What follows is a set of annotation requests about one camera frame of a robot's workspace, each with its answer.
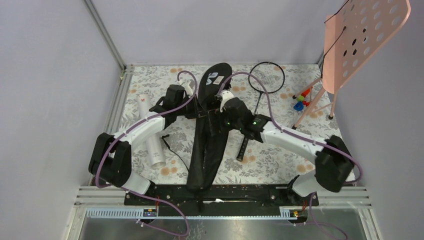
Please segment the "black Crossway racket bag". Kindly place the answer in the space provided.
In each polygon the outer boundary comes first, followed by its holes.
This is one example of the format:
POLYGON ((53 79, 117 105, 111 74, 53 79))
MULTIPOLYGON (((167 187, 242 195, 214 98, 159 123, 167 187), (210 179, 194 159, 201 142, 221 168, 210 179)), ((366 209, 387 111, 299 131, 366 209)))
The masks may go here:
MULTIPOLYGON (((231 89, 229 81, 224 85, 222 81, 232 73, 232 67, 225 62, 217 63, 206 70, 198 84, 197 95, 194 97, 198 99, 204 110, 208 112, 219 109, 218 91, 220 87, 224 90, 231 89)), ((178 110, 177 114, 184 116, 184 108, 178 110)), ((197 211, 202 213, 205 209, 204 197, 211 189, 222 162, 229 131, 210 132, 207 116, 194 120, 195 131, 191 157, 189 164, 185 165, 188 173, 186 189, 193 197, 197 211)))

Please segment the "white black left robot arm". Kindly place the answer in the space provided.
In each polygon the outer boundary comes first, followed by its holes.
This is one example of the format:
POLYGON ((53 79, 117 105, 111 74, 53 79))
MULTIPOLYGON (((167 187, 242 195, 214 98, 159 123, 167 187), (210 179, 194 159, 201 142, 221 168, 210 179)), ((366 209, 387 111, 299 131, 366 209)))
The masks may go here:
POLYGON ((195 91, 187 83, 172 84, 139 121, 114 134, 101 133, 94 145, 89 173, 96 181, 103 180, 108 186, 136 193, 136 199, 144 206, 152 204, 155 192, 149 188, 151 181, 132 169, 133 151, 170 126, 178 116, 196 116, 195 91))

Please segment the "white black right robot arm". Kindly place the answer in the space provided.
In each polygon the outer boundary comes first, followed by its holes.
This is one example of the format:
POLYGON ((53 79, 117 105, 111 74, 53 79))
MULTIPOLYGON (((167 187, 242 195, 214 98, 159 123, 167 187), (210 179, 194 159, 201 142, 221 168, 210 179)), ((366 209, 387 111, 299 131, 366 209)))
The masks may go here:
POLYGON ((234 96, 220 97, 207 106, 223 118, 219 122, 223 129, 238 130, 249 140, 280 146, 314 164, 314 171, 289 182, 286 198, 291 205, 301 205, 314 192, 338 193, 344 185, 354 183, 348 177, 355 163, 340 137, 319 138, 280 126, 270 116, 252 114, 245 103, 234 96))

